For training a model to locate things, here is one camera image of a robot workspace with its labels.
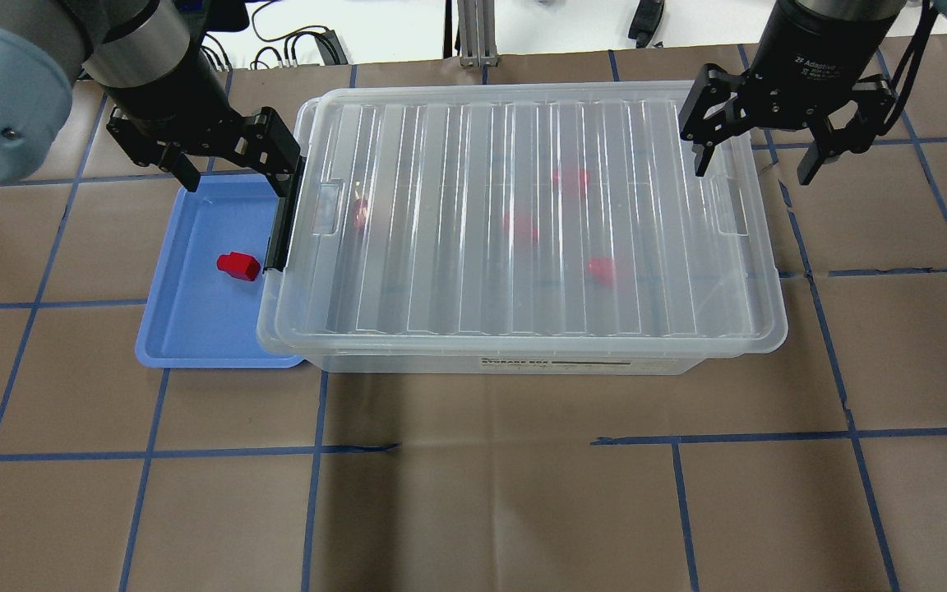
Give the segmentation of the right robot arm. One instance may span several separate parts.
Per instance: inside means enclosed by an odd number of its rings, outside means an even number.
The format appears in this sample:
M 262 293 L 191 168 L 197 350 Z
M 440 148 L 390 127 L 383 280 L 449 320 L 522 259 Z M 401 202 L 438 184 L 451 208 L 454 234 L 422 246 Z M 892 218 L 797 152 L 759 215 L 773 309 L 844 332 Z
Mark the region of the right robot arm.
M 739 75 L 705 64 L 679 113 L 695 175 L 744 132 L 811 132 L 799 183 L 824 165 L 861 154 L 897 124 L 916 84 L 931 32 L 947 1 L 924 1 L 913 37 L 891 75 L 865 68 L 904 8 L 902 1 L 778 1 L 749 67 Z

